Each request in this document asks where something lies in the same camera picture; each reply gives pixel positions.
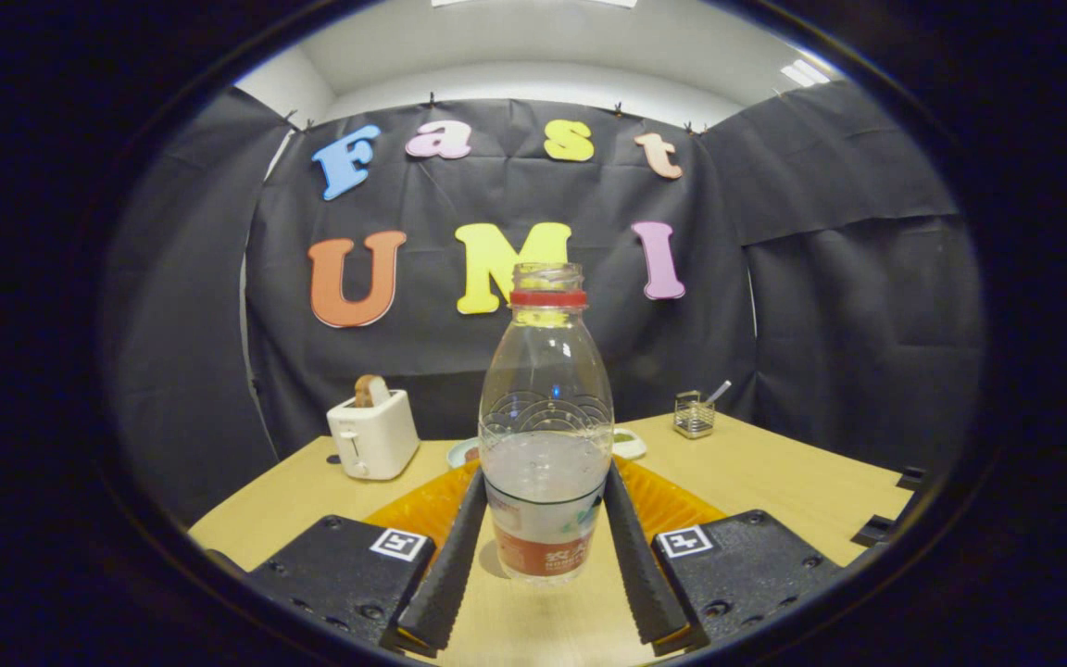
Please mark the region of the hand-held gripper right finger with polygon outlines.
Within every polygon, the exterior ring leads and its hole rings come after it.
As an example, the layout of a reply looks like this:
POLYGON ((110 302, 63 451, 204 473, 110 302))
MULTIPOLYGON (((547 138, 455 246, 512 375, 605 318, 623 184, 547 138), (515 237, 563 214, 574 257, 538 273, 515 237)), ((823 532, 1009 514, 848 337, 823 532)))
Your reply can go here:
POLYGON ((769 512, 729 515, 627 459, 611 463, 604 503, 636 632, 657 656, 740 642, 843 572, 769 512))

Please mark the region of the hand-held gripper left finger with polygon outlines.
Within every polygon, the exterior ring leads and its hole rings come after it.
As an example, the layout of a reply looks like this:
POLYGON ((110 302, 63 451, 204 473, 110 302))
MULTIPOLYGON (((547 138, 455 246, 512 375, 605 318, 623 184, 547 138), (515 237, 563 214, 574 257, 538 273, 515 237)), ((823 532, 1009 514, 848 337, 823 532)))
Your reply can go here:
POLYGON ((246 575, 319 632, 435 658, 448 647, 485 512, 478 461, 441 474, 369 521, 315 521, 246 575))

